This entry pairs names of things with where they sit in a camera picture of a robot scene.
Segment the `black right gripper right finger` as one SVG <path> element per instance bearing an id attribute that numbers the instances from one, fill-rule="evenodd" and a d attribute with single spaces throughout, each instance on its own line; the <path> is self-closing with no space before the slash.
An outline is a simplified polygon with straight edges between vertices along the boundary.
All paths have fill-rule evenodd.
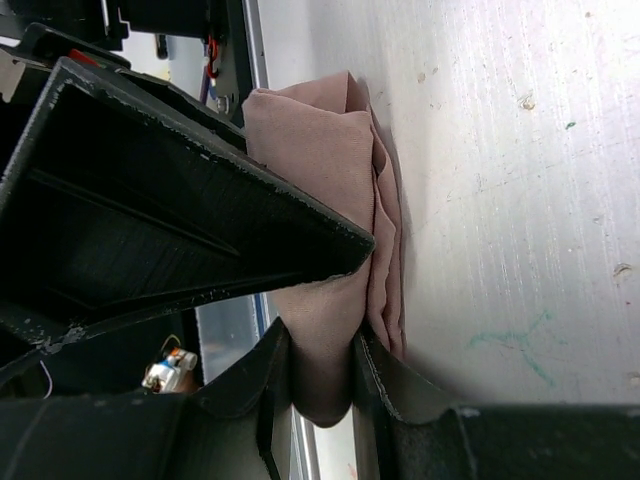
<path id="1" fill-rule="evenodd" d="M 636 479 L 636 405 L 470 404 L 360 332 L 353 422 L 361 479 Z"/>

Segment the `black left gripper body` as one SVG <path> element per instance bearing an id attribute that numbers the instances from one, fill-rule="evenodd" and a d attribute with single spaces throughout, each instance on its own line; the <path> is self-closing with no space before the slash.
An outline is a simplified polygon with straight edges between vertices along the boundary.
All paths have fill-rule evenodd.
<path id="1" fill-rule="evenodd" d="M 15 46 L 1 47 L 1 101 L 33 104 L 61 58 L 113 71 L 239 150 L 241 129 L 169 81 L 136 72 L 125 58 L 40 23 L 30 24 Z"/>

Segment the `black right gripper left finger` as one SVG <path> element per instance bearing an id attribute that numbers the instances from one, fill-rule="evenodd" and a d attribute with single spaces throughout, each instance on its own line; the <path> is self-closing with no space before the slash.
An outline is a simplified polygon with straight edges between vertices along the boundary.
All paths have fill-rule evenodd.
<path id="1" fill-rule="evenodd" d="M 1 404 L 4 479 L 286 479 L 290 336 L 275 320 L 197 392 Z"/>

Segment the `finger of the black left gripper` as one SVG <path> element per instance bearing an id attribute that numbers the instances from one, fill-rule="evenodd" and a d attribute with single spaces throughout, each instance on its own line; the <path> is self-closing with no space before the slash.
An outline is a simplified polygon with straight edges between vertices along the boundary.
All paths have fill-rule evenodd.
<path id="1" fill-rule="evenodd" d="M 168 82 L 67 57 L 1 73 L 1 326 L 56 350 L 355 272 L 370 233 Z"/>

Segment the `pink underwear cream waistband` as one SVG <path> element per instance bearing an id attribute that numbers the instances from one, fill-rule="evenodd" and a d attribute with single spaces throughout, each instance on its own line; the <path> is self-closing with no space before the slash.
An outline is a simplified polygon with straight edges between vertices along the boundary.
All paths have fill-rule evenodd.
<path id="1" fill-rule="evenodd" d="M 368 322 L 403 358 L 402 215 L 395 167 L 368 95 L 341 72 L 281 90 L 256 89 L 243 104 L 250 156 L 374 236 L 353 275 L 277 290 L 291 335 L 295 408 L 321 428 L 352 403 L 350 343 Z"/>

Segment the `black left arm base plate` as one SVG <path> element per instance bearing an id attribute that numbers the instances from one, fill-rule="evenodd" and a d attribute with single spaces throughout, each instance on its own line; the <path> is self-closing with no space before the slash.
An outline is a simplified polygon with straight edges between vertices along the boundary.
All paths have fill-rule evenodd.
<path id="1" fill-rule="evenodd" d="M 243 128 L 242 105 L 257 87 L 258 67 L 247 1 L 207 1 L 205 78 L 215 111 Z"/>

